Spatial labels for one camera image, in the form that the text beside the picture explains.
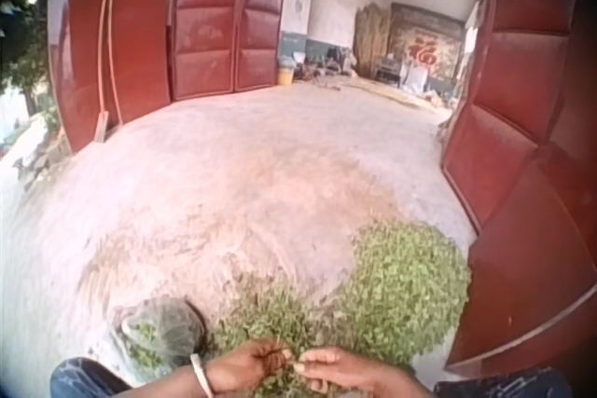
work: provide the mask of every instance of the plastic bag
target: plastic bag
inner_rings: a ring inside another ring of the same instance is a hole
[[[201,319],[185,300],[165,296],[115,310],[110,339],[119,364],[145,384],[189,364],[204,333]]]

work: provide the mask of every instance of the tree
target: tree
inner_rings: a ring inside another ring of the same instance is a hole
[[[0,7],[2,83],[22,91],[27,112],[37,112],[35,87],[48,77],[48,30],[46,0],[5,0]]]

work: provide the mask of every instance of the person's left hand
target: person's left hand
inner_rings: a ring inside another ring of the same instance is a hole
[[[279,339],[249,340],[205,366],[214,393],[251,391],[283,367],[292,352]]]

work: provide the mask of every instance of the hand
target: hand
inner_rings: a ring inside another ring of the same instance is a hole
[[[399,368],[337,347],[305,351],[294,365],[312,391],[327,393],[328,383],[368,391],[378,397],[427,397],[428,391]]]
[[[249,340],[205,366],[214,393],[251,391],[283,367],[292,352],[279,339]]]

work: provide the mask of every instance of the person's right hand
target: person's right hand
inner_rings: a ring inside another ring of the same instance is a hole
[[[312,391],[327,393],[328,383],[372,392],[378,397],[428,397],[429,392],[402,370],[337,347],[305,351],[294,365]]]

